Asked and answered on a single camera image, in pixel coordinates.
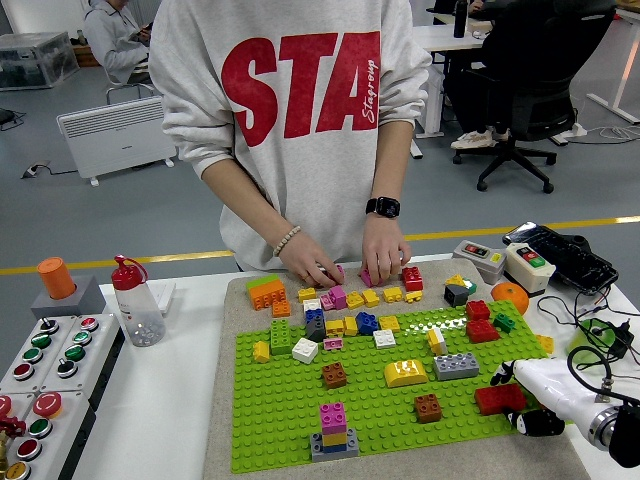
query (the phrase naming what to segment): red bottle cap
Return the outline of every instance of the red bottle cap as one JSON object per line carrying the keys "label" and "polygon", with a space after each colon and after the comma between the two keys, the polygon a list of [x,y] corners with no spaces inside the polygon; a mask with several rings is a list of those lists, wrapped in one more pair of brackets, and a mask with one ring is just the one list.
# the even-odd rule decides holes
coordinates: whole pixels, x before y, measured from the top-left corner
{"label": "red bottle cap", "polygon": [[[149,278],[147,271],[142,265],[131,258],[123,255],[116,255],[115,261],[118,263],[111,274],[111,283],[116,290],[131,290],[147,281]],[[132,262],[133,265],[125,265],[124,262]]]}

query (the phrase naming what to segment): white radiator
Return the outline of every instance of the white radiator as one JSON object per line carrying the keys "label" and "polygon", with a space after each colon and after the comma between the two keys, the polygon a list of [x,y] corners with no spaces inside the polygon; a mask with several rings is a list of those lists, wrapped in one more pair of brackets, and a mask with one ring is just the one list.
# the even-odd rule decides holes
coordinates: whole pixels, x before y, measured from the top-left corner
{"label": "white radiator", "polygon": [[173,166],[176,154],[171,139],[162,133],[161,97],[92,108],[57,117],[78,173],[82,178],[143,165],[163,159]]}

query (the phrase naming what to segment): white sneaker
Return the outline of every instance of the white sneaker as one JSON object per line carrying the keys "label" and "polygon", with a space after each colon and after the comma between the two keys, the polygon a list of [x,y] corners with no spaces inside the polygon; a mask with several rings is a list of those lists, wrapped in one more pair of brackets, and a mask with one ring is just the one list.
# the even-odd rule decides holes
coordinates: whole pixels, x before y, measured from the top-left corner
{"label": "white sneaker", "polygon": [[465,148],[482,148],[493,145],[494,142],[491,138],[491,132],[486,130],[484,133],[478,133],[477,131],[465,133],[451,144],[451,148],[454,150],[464,150]]}

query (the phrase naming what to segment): white lego brick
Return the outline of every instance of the white lego brick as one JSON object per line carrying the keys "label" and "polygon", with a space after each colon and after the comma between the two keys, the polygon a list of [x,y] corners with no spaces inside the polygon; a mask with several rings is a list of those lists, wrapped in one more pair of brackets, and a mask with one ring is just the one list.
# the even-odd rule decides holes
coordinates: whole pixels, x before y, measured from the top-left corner
{"label": "white lego brick", "polygon": [[293,358],[302,363],[310,364],[318,354],[318,344],[307,338],[301,338],[291,351]]}
{"label": "white lego brick", "polygon": [[373,332],[376,348],[391,348],[396,346],[396,339],[391,330],[376,330]]}

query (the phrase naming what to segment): seated person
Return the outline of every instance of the seated person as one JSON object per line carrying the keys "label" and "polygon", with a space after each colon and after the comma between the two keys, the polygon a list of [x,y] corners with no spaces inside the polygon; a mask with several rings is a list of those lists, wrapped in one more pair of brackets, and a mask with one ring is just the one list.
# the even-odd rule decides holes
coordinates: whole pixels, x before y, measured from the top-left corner
{"label": "seated person", "polygon": [[151,83],[147,65],[150,30],[141,29],[129,0],[89,0],[84,35],[107,73],[122,83]]}

